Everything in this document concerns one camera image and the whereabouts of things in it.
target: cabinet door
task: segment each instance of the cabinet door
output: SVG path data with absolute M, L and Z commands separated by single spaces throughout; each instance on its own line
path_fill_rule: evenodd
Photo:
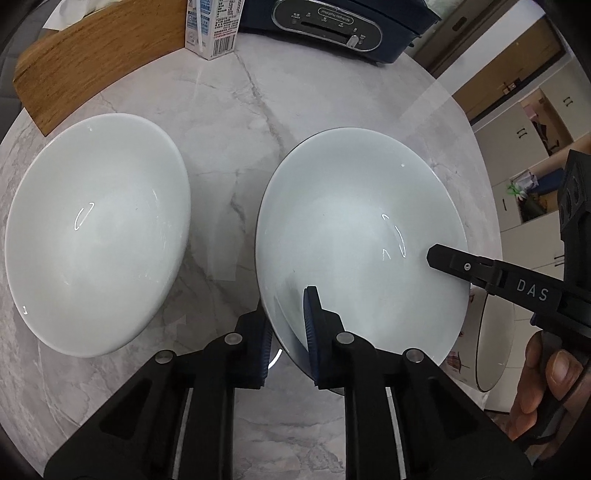
M 567 63 L 541 89 L 573 140 L 591 131 L 591 83 L 577 60 Z
M 492 195 L 495 198 L 496 215 L 499 218 L 501 232 L 521 224 L 517 199 L 514 195 L 507 193 L 508 185 L 509 182 L 504 181 L 492 188 Z
M 557 258 L 554 263 L 550 265 L 546 265 L 545 267 L 540 267 L 535 269 L 536 272 L 542 273 L 544 275 L 548 275 L 549 277 L 558 278 L 559 280 L 564 279 L 564 257 Z M 515 320 L 529 320 L 533 315 L 533 312 L 520 307 L 519 305 L 514 305 L 515 311 Z
M 532 270 L 556 263 L 564 256 L 558 212 L 502 232 L 501 244 L 506 262 Z
M 548 158 L 542 140 L 519 103 L 475 135 L 493 186 Z

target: milk carton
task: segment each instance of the milk carton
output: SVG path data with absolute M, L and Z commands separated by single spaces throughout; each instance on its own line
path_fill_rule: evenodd
M 234 51 L 243 0 L 188 0 L 185 48 L 211 60 Z

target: control panel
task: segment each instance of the control panel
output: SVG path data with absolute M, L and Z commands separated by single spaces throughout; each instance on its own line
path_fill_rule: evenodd
M 356 51 L 371 51 L 382 41 L 373 21 L 316 0 L 278 0 L 273 21 L 282 30 L 338 43 Z

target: bowl rim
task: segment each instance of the bowl rim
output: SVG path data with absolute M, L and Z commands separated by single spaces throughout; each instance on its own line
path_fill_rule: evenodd
M 285 160 L 295 150 L 297 150 L 300 146 L 302 146 L 304 143 L 310 141 L 314 137 L 317 137 L 317 136 L 323 135 L 323 134 L 328 134 L 328 133 L 334 132 L 334 131 L 343 131 L 343 130 L 365 131 L 365 132 L 371 132 L 372 134 L 375 134 L 376 136 L 386 137 L 389 141 L 394 141 L 394 142 L 398 143 L 400 146 L 402 146 L 403 150 L 409 151 L 414 157 L 417 157 L 421 162 L 423 162 L 425 164 L 425 166 L 431 171 L 431 174 L 433 175 L 433 177 L 435 177 L 436 181 L 439 182 L 441 184 L 441 186 L 443 186 L 444 191 L 446 192 L 447 198 L 449 199 L 450 203 L 452 204 L 453 210 L 456 212 L 457 218 L 459 220 L 459 224 L 461 226 L 462 238 L 464 240 L 463 243 L 466 245 L 466 251 L 468 251 L 467 237 L 466 237 L 466 229 L 464 227 L 464 223 L 462 221 L 462 217 L 460 216 L 460 213 L 457 211 L 456 204 L 454 203 L 451 195 L 449 195 L 449 191 L 447 190 L 447 187 L 443 184 L 443 182 L 441 181 L 441 179 L 433 171 L 433 169 L 430 167 L 430 165 L 420 155 L 418 155 L 414 150 L 412 150 L 411 148 L 409 148 L 408 146 L 406 146 L 400 140 L 396 140 L 395 138 L 390 137 L 389 135 L 383 134 L 383 133 L 378 132 L 378 131 L 375 131 L 375 130 L 371 130 L 369 128 L 336 127 L 336 128 L 329 128 L 327 130 L 322 130 L 322 131 L 320 131 L 318 133 L 315 133 L 314 135 L 311 135 L 311 136 L 307 137 L 306 139 L 302 140 L 301 142 L 299 142 L 281 160 L 281 163 L 279 164 L 279 166 L 273 172 L 273 175 L 271 176 L 271 178 L 270 178 L 270 180 L 267 183 L 267 186 L 265 188 L 265 192 L 264 192 L 263 197 L 262 197 L 262 200 L 261 200 L 261 206 L 259 207 L 259 211 L 258 211 L 258 214 L 257 214 L 257 217 L 256 217 L 255 255 L 254 255 L 254 257 L 255 257 L 256 282 L 257 282 L 257 285 L 258 285 L 258 288 L 259 288 L 259 292 L 260 292 L 260 296 L 261 296 L 261 304 L 262 304 L 263 309 L 265 311 L 265 315 L 267 316 L 267 319 L 271 323 L 271 326 L 273 327 L 273 331 L 275 333 L 275 336 L 277 337 L 277 339 L 279 340 L 279 343 L 283 347 L 284 352 L 287 353 L 287 355 L 299 367 L 300 370 L 302 370 L 308 377 L 310 377 L 312 379 L 313 379 L 313 376 L 312 376 L 312 373 L 311 373 L 310 357 L 309 357 L 309 354 L 308 354 L 308 350 L 304 347 L 304 345 L 301 344 L 299 338 L 296 336 L 295 332 L 293 331 L 293 329 L 291 328 L 291 326 L 289 324 L 287 325 L 288 326 L 288 335 L 287 335 L 288 338 L 285 338 L 284 336 L 278 334 L 278 332 L 277 332 L 277 320 L 276 319 L 273 319 L 272 316 L 269 315 L 269 308 L 267 306 L 267 302 L 265 301 L 266 299 L 265 299 L 264 295 L 262 294 L 261 275 L 260 275 L 260 272 L 259 272 L 259 268 L 257 266 L 257 257 L 258 257 L 258 255 L 257 255 L 257 251 L 258 251 L 257 245 L 258 245 L 258 235 L 259 235 L 259 232 L 261 230 L 261 210 L 263 208 L 263 205 L 265 203 L 265 200 L 267 202 L 269 201 L 269 199 L 267 198 L 267 192 L 269 191 L 270 185 L 274 181 L 277 181 L 278 172 L 280 172 L 281 168 L 284 167 Z M 469 293 L 469 289 L 467 288 L 466 289 L 466 308 L 468 306 L 468 302 L 467 302 L 467 300 L 468 300 L 468 293 Z

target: round table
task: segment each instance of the round table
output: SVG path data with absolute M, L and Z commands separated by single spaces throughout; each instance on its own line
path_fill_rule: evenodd
M 201 349 L 256 308 L 254 236 L 265 186 L 285 155 L 315 133 L 362 127 L 403 142 L 447 187 L 471 253 L 501 257 L 491 185 L 472 129 L 414 60 L 403 54 L 376 66 L 247 34 L 235 53 L 217 60 L 179 50 L 140 68 L 47 138 L 23 111 L 0 146 L 2 246 L 15 190 L 43 146 L 68 126 L 113 111 L 152 120 L 178 145 L 191 184 L 189 246 L 148 327 L 120 350 L 90 359 L 62 355 L 37 340 L 13 304 L 2 265 L 0 422 L 40 472 L 157 351 Z M 235 476 L 292 479 L 322 471 L 323 478 L 341 478 L 343 405 L 282 355 L 265 388 L 236 393 Z

